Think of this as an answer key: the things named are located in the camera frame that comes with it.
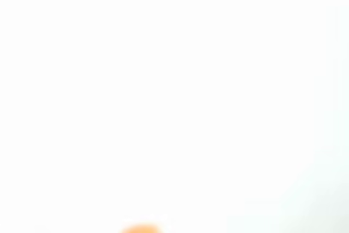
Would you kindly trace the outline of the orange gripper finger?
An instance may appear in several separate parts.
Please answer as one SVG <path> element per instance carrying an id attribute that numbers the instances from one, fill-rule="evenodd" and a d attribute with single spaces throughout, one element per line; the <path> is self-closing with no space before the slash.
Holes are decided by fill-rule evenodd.
<path id="1" fill-rule="evenodd" d="M 162 231 L 154 224 L 137 224 L 128 226 L 121 233 L 162 233 Z"/>

